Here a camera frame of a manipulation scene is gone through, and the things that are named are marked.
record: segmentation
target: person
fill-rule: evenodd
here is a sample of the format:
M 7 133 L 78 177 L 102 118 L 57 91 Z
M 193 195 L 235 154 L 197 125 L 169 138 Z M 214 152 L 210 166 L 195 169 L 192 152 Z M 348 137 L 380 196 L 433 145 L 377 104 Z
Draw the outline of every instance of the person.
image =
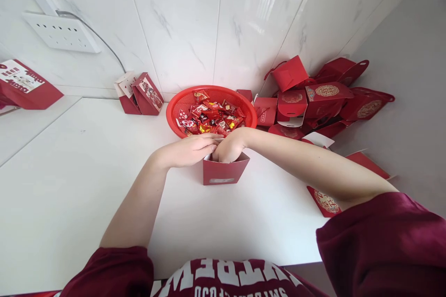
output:
M 389 182 L 329 150 L 251 128 L 190 136 L 147 160 L 85 268 L 61 297 L 149 296 L 147 256 L 166 175 L 206 155 L 222 163 L 250 148 L 333 197 L 342 212 L 316 231 L 321 258 L 338 296 L 445 296 L 446 224 Z M 325 296 L 267 259 L 196 259 L 156 296 Z

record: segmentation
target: gold emblem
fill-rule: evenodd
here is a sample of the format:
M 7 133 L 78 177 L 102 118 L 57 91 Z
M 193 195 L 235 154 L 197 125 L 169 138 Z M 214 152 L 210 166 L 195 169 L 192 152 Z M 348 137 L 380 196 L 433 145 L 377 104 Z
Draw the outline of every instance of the gold emblem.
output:
M 359 118 L 365 118 L 367 116 L 370 116 L 371 114 L 375 113 L 380 107 L 381 107 L 382 101 L 381 100 L 374 100 L 372 102 L 369 102 L 362 106 L 361 109 L 358 111 L 358 117 Z
M 295 90 L 290 90 L 282 95 L 282 100 L 286 103 L 297 103 L 302 100 L 302 94 Z
M 339 206 L 334 201 L 334 199 L 321 193 L 320 191 L 317 191 L 316 189 L 315 189 L 315 198 L 316 198 L 317 202 L 321 205 L 321 207 L 323 207 L 329 213 L 339 212 L 339 210 L 340 210 Z
M 316 88 L 316 94 L 324 97 L 334 96 L 339 93 L 339 88 L 333 85 L 323 85 Z
M 297 131 L 296 129 L 293 128 L 287 128 L 287 127 L 282 127 L 280 128 L 280 132 L 282 132 L 286 137 L 289 138 L 296 138 L 297 137 Z

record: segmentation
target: red sleeve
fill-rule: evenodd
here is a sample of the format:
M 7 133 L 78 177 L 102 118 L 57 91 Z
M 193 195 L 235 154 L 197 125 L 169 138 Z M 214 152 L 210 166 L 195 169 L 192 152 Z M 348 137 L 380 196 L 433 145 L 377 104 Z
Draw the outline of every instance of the red sleeve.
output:
M 99 248 L 60 297 L 150 296 L 152 285 L 146 248 Z
M 386 193 L 316 232 L 338 296 L 443 296 L 446 221 L 402 193 Z

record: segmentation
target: cable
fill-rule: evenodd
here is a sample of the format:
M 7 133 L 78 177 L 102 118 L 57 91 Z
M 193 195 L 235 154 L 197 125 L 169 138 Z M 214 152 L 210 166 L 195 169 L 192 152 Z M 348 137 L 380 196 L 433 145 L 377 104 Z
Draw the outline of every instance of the cable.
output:
M 107 42 L 105 42 L 104 39 L 103 39 L 102 37 L 100 37 L 99 34 L 98 34 L 97 32 L 95 32 L 94 29 L 91 28 L 91 27 L 90 27 L 84 20 L 82 20 L 79 16 L 77 16 L 76 14 L 73 14 L 73 13 L 71 13 L 71 12 L 65 12 L 65 11 L 59 11 L 59 10 L 56 10 L 56 13 L 57 13 L 59 16 L 61 16 L 61 15 L 69 15 L 69 16 L 72 16 L 72 17 L 78 19 L 79 21 L 81 21 L 81 22 L 82 22 L 88 29 L 90 29 L 92 32 L 94 32 L 94 34 L 95 34 L 96 36 L 98 36 L 99 39 L 100 39 L 100 40 L 101 40 L 101 41 L 102 41 L 102 42 L 103 42 L 103 43 L 110 49 L 110 51 L 115 55 L 116 59 L 118 60 L 119 64 L 121 65 L 122 70 L 124 71 L 124 73 L 127 72 L 127 71 L 125 70 L 125 68 L 124 68 L 124 65 L 122 65 L 122 62 L 121 62 L 121 60 L 119 59 L 118 55 L 115 53 L 115 51 L 113 51 L 113 49 L 107 44 Z

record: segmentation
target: red sweatshirt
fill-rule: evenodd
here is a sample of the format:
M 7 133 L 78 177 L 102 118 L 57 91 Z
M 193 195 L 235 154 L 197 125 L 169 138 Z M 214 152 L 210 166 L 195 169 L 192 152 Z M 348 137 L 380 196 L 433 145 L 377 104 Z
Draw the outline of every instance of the red sweatshirt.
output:
M 316 236 L 338 296 L 446 296 L 446 221 L 405 194 L 386 193 L 352 207 Z M 152 284 L 147 249 L 99 248 L 61 297 L 149 296 Z M 325 295 L 268 261 L 197 259 L 155 296 Z

